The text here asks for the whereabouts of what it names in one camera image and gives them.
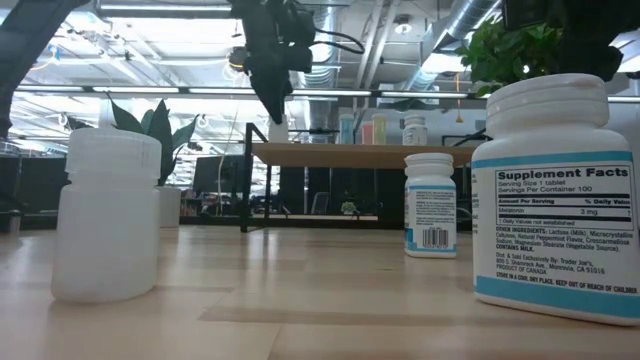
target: white pot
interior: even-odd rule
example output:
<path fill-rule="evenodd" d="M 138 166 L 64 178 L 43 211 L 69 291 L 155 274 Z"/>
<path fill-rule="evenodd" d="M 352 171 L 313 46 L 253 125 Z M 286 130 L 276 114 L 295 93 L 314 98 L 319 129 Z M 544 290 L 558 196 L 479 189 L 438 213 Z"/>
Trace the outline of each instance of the white pot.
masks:
<path fill-rule="evenodd" d="M 160 227 L 178 227 L 180 189 L 166 186 L 156 186 L 156 189 L 160 192 Z"/>

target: wooden tabletop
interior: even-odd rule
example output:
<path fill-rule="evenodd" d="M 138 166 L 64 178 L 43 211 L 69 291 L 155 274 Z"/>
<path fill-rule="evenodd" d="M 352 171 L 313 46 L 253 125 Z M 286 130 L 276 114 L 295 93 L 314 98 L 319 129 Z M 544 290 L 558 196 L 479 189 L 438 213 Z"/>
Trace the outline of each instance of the wooden tabletop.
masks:
<path fill-rule="evenodd" d="M 473 148 L 459 146 L 253 144 L 253 153 L 268 165 L 354 169 L 404 169 L 404 158 L 420 153 L 453 155 L 454 166 L 471 161 Z"/>
<path fill-rule="evenodd" d="M 2 360 L 638 359 L 640 330 L 473 296 L 457 259 L 403 253 L 403 232 L 162 230 L 158 285 L 102 305 L 54 301 L 55 232 L 0 237 Z"/>

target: barcode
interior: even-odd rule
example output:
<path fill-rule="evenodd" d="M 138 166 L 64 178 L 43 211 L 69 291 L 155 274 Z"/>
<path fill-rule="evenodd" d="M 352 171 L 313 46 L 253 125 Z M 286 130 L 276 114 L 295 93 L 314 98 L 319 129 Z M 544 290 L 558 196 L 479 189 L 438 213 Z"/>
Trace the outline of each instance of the barcode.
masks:
<path fill-rule="evenodd" d="M 422 230 L 422 246 L 432 249 L 448 248 L 449 230 L 439 228 Z"/>

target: wooden shelf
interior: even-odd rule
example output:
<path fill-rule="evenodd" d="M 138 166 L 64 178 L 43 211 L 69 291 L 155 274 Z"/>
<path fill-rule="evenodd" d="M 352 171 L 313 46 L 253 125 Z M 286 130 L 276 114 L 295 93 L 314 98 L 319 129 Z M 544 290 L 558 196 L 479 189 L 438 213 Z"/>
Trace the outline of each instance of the wooden shelf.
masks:
<path fill-rule="evenodd" d="M 267 165 L 357 169 L 404 169 L 404 158 L 419 153 L 453 155 L 454 166 L 471 161 L 473 148 L 457 146 L 255 143 L 253 153 Z"/>

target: supplement bottle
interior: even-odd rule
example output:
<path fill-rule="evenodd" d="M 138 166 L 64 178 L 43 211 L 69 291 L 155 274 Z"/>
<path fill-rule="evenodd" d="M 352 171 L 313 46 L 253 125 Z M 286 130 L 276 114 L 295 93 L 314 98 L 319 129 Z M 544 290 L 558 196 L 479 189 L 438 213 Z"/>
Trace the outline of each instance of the supplement bottle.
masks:
<path fill-rule="evenodd" d="M 424 117 L 412 115 L 404 119 L 402 145 L 427 145 L 427 127 L 424 125 Z"/>
<path fill-rule="evenodd" d="M 487 103 L 493 141 L 472 159 L 476 296 L 488 303 L 640 324 L 633 161 L 602 80 L 506 86 Z"/>
<path fill-rule="evenodd" d="M 456 184 L 449 154 L 405 158 L 404 251 L 409 256 L 456 257 Z"/>
<path fill-rule="evenodd" d="M 115 129 L 69 139 L 51 292 L 58 300 L 106 302 L 150 290 L 159 246 L 160 143 Z"/>

